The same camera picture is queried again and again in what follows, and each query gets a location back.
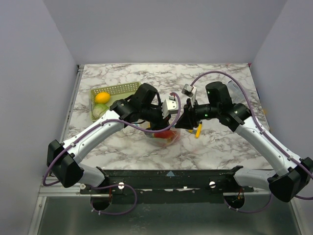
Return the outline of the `clear zip top bag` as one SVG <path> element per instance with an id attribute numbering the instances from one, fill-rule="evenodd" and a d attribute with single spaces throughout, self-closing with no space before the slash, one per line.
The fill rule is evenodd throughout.
<path id="1" fill-rule="evenodd" d="M 181 131 L 176 128 L 171 128 L 159 133 L 143 132 L 146 141 L 157 147 L 167 147 L 176 143 L 180 139 L 180 133 Z"/>

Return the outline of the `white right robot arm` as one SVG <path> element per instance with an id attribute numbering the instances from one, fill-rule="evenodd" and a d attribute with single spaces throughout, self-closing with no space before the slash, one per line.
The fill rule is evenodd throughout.
<path id="1" fill-rule="evenodd" d="M 291 153 L 271 133 L 254 120 L 250 109 L 242 103 L 233 103 L 227 85 L 212 82 L 205 86 L 209 102 L 198 104 L 197 89 L 185 84 L 182 93 L 188 96 L 183 114 L 175 127 L 192 129 L 205 119 L 218 119 L 248 141 L 272 166 L 272 171 L 239 167 L 233 175 L 225 179 L 225 187 L 235 192 L 241 187 L 269 190 L 277 199 L 289 202 L 310 181 L 313 161 Z"/>

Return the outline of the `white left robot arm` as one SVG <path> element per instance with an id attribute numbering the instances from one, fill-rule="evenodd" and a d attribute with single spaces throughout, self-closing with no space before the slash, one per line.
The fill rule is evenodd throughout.
<path id="1" fill-rule="evenodd" d="M 109 186 L 107 175 L 100 167 L 82 164 L 84 157 L 112 134 L 138 120 L 151 124 L 149 131 L 164 130 L 169 126 L 169 117 L 162 112 L 162 103 L 153 105 L 154 98 L 160 98 L 157 89 L 143 83 L 134 95 L 113 103 L 96 122 L 86 130 L 63 143 L 53 140 L 48 145 L 47 167 L 63 187 L 76 183 L 91 186 L 97 193 L 104 193 Z"/>

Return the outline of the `yellow hex key set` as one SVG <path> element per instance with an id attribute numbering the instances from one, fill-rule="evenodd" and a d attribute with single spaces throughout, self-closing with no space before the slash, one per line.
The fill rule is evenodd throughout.
<path id="1" fill-rule="evenodd" d="M 191 134 L 196 134 L 197 133 L 197 128 L 194 128 L 194 129 L 190 129 L 190 130 L 187 130 L 189 133 L 191 133 Z"/>

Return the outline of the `green perforated plastic basket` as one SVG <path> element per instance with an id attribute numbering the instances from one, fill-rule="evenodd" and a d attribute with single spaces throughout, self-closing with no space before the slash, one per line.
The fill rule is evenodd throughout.
<path id="1" fill-rule="evenodd" d="M 95 119 L 92 115 L 92 110 L 94 106 L 96 105 L 94 99 L 98 93 L 107 92 L 111 95 L 109 102 L 106 103 L 106 105 L 110 107 L 115 101 L 120 100 L 120 99 L 126 99 L 127 97 L 133 95 L 140 85 L 141 85 L 140 82 L 132 82 L 132 83 L 124 83 L 124 84 L 119 84 L 119 85 L 114 85 L 114 86 L 91 89 L 89 91 L 89 110 L 90 110 L 89 114 L 90 114 L 91 121 L 95 122 L 96 120 L 98 120 L 98 119 Z"/>

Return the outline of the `orange fruit toy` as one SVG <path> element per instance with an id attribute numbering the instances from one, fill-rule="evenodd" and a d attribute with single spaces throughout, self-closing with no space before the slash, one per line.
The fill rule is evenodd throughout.
<path id="1" fill-rule="evenodd" d="M 109 93 L 101 92 L 95 96 L 94 101 L 96 104 L 106 104 L 109 102 L 110 98 L 111 98 L 111 95 Z"/>

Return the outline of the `green cabbage toy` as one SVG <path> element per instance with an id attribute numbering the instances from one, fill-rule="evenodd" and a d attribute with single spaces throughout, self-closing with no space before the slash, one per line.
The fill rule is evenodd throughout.
<path id="1" fill-rule="evenodd" d="M 106 104 L 96 104 L 92 110 L 92 115 L 95 119 L 99 119 L 108 109 Z"/>

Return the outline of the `clear plastic screw box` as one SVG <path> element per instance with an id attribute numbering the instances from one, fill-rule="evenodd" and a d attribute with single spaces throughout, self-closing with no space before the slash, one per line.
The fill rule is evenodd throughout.
<path id="1" fill-rule="evenodd" d="M 228 91 L 229 91 L 229 94 L 233 103 L 246 102 L 246 98 L 243 92 L 233 80 L 229 81 L 226 86 L 228 88 Z"/>

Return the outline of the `yellow handled screwdriver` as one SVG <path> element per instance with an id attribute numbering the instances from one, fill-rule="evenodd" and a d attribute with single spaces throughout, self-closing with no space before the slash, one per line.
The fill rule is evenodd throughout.
<path id="1" fill-rule="evenodd" d="M 201 134 L 201 129 L 202 129 L 202 121 L 199 122 L 199 125 L 198 125 L 198 128 L 197 128 L 197 131 L 196 131 L 196 134 L 195 134 L 195 138 L 199 138 L 200 137 L 200 134 Z"/>

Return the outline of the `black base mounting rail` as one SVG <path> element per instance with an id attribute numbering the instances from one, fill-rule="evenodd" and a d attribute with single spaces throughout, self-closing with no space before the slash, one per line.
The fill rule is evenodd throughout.
<path id="1" fill-rule="evenodd" d="M 107 170 L 104 186 L 112 189 L 80 191 L 100 202 L 113 204 L 223 203 L 224 195 L 253 192 L 234 180 L 240 167 L 229 170 Z"/>

